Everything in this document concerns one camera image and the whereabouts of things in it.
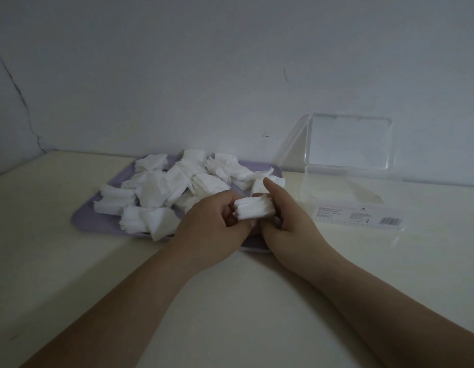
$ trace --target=tray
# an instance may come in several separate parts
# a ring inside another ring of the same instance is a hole
[[[168,156],[168,165],[167,168],[171,168],[174,163],[180,158],[176,158],[175,156]],[[247,168],[249,168],[253,172],[268,170],[270,167],[274,168],[273,175],[277,177],[282,177],[281,168],[269,164],[269,163],[261,163],[261,162],[253,162],[253,161],[239,161],[239,163]],[[109,182],[108,185],[114,187],[120,187],[121,183],[125,180],[130,179],[135,174],[135,161],[131,164],[126,166],[123,170],[117,173]],[[241,196],[249,196],[251,193],[251,189],[246,191],[242,191],[235,185],[230,185],[231,189],[236,191]],[[135,236],[135,237],[145,237],[151,240],[150,234],[127,234],[124,232],[121,227],[119,226],[119,221],[121,220],[120,216],[117,215],[110,215],[110,214],[101,214],[96,213],[93,210],[93,202],[98,201],[102,198],[100,195],[100,191],[97,192],[95,195],[90,197],[79,209],[77,209],[74,214],[71,216],[71,223],[80,231],[85,231],[88,233],[104,233],[104,234],[115,234],[115,235],[127,235],[127,236]],[[184,216],[184,212],[180,211],[176,207],[173,208],[176,215],[179,218]],[[244,251],[250,252],[263,252],[268,253],[269,249],[264,242],[264,239],[260,234],[249,236],[241,247]]]

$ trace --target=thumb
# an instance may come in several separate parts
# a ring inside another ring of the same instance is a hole
[[[255,219],[245,219],[243,221],[239,221],[232,227],[228,227],[227,230],[230,231],[233,238],[239,241],[239,244],[242,244],[255,226]]]
[[[281,230],[276,228],[273,220],[271,219],[262,219],[259,225],[261,227],[261,234],[264,237],[264,241],[266,242],[268,247],[273,246]]]

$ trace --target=white table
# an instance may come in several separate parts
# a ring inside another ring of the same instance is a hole
[[[69,218],[131,158],[54,152],[0,177],[0,367],[14,367],[162,244],[86,234]],[[295,193],[302,174],[285,173]],[[444,227],[397,235],[318,224],[348,259],[474,332],[474,188],[410,184]],[[184,287],[139,366],[375,366],[332,306],[272,255],[237,252]]]

